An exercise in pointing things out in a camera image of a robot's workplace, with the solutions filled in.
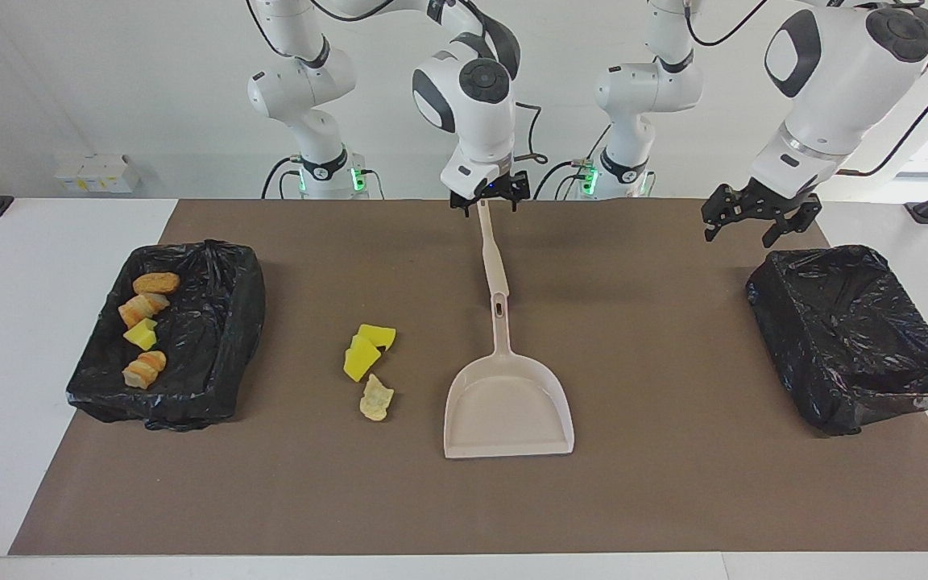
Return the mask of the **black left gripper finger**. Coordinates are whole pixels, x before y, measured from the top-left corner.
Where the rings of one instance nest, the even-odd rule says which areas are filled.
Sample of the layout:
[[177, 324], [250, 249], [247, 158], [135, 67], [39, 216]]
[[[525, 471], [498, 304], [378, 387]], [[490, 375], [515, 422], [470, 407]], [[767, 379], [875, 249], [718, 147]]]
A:
[[743, 221], [743, 192], [731, 186], [718, 186], [703, 203], [704, 238], [713, 242], [727, 225]]
[[822, 203], [818, 196], [807, 196], [799, 209], [788, 217], [785, 214], [778, 214], [764, 234], [764, 247], [772, 247], [781, 236], [786, 234], [803, 234], [814, 223], [821, 209]]

